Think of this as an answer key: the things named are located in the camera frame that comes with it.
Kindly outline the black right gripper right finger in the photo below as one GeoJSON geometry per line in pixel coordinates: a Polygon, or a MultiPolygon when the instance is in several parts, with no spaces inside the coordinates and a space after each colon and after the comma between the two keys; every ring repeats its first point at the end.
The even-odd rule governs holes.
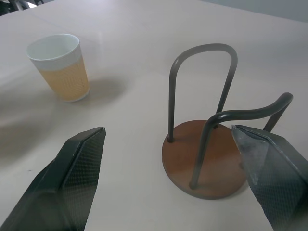
{"type": "Polygon", "coordinates": [[[308,160],[279,135],[240,125],[231,133],[273,230],[308,231],[308,160]]]}

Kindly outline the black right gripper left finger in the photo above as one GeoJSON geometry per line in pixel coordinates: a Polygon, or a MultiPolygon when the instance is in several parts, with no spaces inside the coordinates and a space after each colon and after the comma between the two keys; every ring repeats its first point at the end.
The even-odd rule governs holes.
{"type": "Polygon", "coordinates": [[[84,231],[97,190],[106,131],[68,139],[33,179],[0,231],[84,231]]]}

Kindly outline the yellow and white paper cup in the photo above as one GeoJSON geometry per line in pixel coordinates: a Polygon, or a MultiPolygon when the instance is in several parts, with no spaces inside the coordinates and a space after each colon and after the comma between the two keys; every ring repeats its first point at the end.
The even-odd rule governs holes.
{"type": "Polygon", "coordinates": [[[31,43],[26,54],[53,92],[65,102],[76,102],[90,91],[79,38],[56,34],[31,43]]]}

